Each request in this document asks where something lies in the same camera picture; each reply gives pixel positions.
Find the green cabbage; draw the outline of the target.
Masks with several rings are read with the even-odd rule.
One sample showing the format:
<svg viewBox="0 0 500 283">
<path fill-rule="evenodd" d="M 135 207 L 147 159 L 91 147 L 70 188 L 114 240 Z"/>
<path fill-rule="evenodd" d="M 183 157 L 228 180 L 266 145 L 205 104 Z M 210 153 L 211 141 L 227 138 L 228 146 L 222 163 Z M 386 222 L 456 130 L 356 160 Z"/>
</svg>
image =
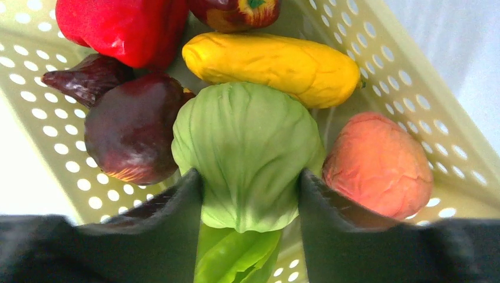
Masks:
<svg viewBox="0 0 500 283">
<path fill-rule="evenodd" d="M 298 216 L 297 180 L 321 172 L 325 147 L 297 100 L 247 82 L 202 89 L 178 112 L 172 153 L 181 173 L 203 178 L 202 222 L 270 232 Z"/>
</svg>

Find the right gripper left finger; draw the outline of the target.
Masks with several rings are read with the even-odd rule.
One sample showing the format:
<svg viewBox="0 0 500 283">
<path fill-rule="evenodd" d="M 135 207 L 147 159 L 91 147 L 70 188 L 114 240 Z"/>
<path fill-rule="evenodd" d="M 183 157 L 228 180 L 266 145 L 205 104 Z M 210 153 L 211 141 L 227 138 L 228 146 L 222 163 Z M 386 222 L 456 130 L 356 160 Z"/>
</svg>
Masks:
<svg viewBox="0 0 500 283">
<path fill-rule="evenodd" d="M 202 206 L 196 170 L 104 223 L 1 217 L 2 282 L 193 282 Z"/>
</svg>

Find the red yellow apple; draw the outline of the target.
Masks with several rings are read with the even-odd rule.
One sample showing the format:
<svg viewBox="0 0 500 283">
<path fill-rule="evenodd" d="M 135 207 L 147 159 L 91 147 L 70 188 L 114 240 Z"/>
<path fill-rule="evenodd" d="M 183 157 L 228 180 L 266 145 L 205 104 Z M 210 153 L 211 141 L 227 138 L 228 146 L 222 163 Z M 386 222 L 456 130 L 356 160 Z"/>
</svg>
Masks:
<svg viewBox="0 0 500 283">
<path fill-rule="evenodd" d="M 265 28 L 281 10 L 279 0 L 190 0 L 191 13 L 212 29 L 233 33 Z"/>
</svg>

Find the dark red apple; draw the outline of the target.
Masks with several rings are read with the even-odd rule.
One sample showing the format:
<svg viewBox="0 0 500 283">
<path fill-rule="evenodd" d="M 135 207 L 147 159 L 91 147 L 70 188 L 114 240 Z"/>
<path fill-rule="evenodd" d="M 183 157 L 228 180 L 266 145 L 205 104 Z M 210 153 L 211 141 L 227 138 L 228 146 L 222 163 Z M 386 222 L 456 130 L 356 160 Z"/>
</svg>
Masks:
<svg viewBox="0 0 500 283">
<path fill-rule="evenodd" d="M 106 92 L 84 122 L 87 153 L 108 176 L 153 185 L 177 170 L 171 144 L 180 108 L 194 93 L 165 73 Z"/>
</svg>

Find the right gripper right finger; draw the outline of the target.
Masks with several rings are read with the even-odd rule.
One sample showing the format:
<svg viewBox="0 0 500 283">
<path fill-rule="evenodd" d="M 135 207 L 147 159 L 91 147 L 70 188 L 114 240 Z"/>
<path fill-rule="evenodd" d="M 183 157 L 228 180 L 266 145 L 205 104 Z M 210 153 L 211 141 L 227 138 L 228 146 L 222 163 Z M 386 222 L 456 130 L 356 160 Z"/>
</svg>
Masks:
<svg viewBox="0 0 500 283">
<path fill-rule="evenodd" d="M 382 216 L 299 176 L 310 282 L 498 282 L 499 220 L 447 218 L 425 226 Z"/>
</svg>

